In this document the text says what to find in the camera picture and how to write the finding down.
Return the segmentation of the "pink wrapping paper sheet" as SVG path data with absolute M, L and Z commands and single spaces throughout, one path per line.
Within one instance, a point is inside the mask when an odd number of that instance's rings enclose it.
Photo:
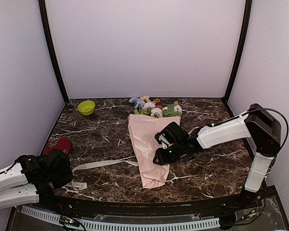
M 169 123 L 180 124 L 179 116 L 154 118 L 147 115 L 128 116 L 128 130 L 133 150 L 138 161 L 142 186 L 153 189 L 165 185 L 170 171 L 170 165 L 163 166 L 153 163 L 155 152 L 161 147 L 155 135 L 161 132 Z

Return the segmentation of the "white rose stem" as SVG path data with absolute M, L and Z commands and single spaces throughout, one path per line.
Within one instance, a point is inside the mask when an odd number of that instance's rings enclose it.
M 162 109 L 162 114 L 164 117 L 174 117 L 181 116 L 183 113 L 182 107 L 179 105 L 178 101 L 164 107 Z
M 153 102 L 138 102 L 134 110 L 135 115 L 144 115 L 154 118 L 162 118 L 163 112 Z

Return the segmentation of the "peach and orange flower stem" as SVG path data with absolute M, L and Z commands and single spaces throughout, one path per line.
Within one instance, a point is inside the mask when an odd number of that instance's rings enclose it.
M 145 95 L 145 96 L 141 97 L 140 100 L 142 102 L 144 102 L 142 109 L 145 109 L 145 110 L 146 109 L 154 109 L 154 108 L 163 109 L 160 99 L 151 100 L 149 96 Z

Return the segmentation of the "blue flower stem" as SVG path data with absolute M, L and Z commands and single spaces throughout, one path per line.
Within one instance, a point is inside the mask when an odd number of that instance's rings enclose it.
M 143 108 L 143 106 L 145 105 L 145 101 L 142 100 L 141 97 L 132 97 L 129 99 L 129 103 L 131 104 L 134 104 L 134 108 L 137 109 L 137 108 Z

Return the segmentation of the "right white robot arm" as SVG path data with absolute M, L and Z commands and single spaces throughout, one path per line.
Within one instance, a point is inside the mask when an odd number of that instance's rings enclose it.
M 157 148 L 153 163 L 175 163 L 183 156 L 191 156 L 222 143 L 246 139 L 252 144 L 254 158 L 245 181 L 245 191 L 236 199 L 236 205 L 246 209 L 254 202 L 254 193 L 260 189 L 286 142 L 286 139 L 281 138 L 281 123 L 272 113 L 285 118 L 275 109 L 263 108 L 254 103 L 235 117 L 217 124 L 195 127 L 189 132 L 171 122 L 155 135 L 162 147 Z

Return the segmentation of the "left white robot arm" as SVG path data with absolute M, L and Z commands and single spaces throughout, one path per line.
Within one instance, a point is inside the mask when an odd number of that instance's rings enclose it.
M 69 157 L 54 149 L 48 155 L 22 155 L 0 170 L 0 210 L 18 205 L 58 206 L 54 190 L 73 179 Z

